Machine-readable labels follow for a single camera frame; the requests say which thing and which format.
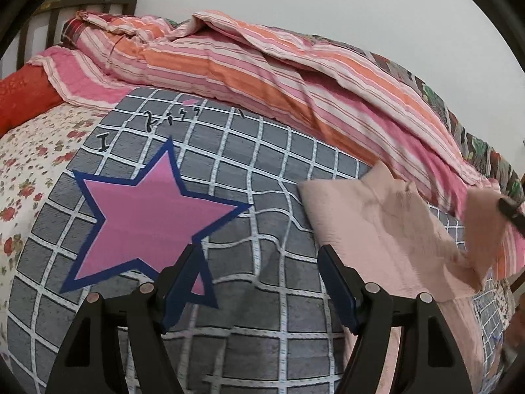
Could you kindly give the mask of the pink knit sweater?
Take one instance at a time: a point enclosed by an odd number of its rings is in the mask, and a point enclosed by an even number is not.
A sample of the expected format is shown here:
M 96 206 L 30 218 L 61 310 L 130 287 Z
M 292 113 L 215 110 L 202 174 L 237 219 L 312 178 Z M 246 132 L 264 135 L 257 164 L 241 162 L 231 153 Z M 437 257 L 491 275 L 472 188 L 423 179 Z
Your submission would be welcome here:
M 377 163 L 359 180 L 311 180 L 299 186 L 319 244 L 391 295 L 428 292 L 437 301 L 465 361 L 472 389 L 488 393 L 502 370 L 502 332 L 513 304 L 496 289 L 497 260 L 523 249 L 523 237 L 496 209 L 501 194 L 466 194 L 465 246 L 434 216 L 412 182 Z

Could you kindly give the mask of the grey checked star bedsheet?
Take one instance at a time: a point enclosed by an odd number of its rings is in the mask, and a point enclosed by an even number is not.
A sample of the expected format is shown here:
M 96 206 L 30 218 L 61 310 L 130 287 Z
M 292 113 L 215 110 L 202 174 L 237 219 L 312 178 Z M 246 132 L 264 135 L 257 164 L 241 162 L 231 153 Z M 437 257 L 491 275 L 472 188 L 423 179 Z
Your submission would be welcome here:
M 138 88 L 85 138 L 29 230 L 6 365 L 46 390 L 86 296 L 127 295 L 189 243 L 203 261 L 163 341 L 188 393 L 332 393 L 353 344 L 316 260 L 299 186 L 356 180 L 361 159 L 216 100 Z

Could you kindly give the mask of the pink orange striped quilt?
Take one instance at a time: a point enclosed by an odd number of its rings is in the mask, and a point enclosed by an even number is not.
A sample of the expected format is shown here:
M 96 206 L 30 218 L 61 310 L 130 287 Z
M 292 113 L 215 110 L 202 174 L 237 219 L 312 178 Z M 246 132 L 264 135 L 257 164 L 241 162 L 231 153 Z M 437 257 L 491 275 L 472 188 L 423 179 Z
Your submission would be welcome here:
M 133 85 L 220 100 L 273 118 L 368 164 L 383 161 L 453 216 L 469 187 L 498 188 L 467 163 L 431 107 L 366 57 L 309 36 L 200 11 L 79 11 L 62 42 L 32 57 L 68 103 L 114 107 Z

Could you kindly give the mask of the white floral bedsheet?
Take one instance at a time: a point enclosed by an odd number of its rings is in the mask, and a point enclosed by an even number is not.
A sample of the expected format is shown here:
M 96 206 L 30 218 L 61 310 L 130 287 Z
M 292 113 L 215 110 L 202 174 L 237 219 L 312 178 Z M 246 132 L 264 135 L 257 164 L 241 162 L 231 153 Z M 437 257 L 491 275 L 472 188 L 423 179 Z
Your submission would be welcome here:
M 8 302 L 29 230 L 66 165 L 107 114 L 62 103 L 1 138 L 1 358 L 6 362 Z

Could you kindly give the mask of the red pillow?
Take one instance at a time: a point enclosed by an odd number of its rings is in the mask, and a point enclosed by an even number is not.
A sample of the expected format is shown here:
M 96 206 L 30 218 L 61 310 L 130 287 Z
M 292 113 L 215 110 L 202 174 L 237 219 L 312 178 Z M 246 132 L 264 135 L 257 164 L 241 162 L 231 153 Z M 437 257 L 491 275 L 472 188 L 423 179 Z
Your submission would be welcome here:
M 41 66 L 25 64 L 1 81 L 0 135 L 63 103 Z

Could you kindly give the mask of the dark wooden headboard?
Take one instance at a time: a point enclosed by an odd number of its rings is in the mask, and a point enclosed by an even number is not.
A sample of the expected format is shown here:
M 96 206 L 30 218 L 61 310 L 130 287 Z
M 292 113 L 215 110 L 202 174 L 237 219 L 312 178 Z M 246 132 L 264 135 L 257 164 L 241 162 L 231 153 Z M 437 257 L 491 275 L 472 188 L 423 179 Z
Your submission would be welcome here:
M 138 0 L 45 0 L 24 22 L 1 56 L 1 79 L 20 69 L 31 57 L 58 45 L 64 24 L 79 10 L 135 14 Z

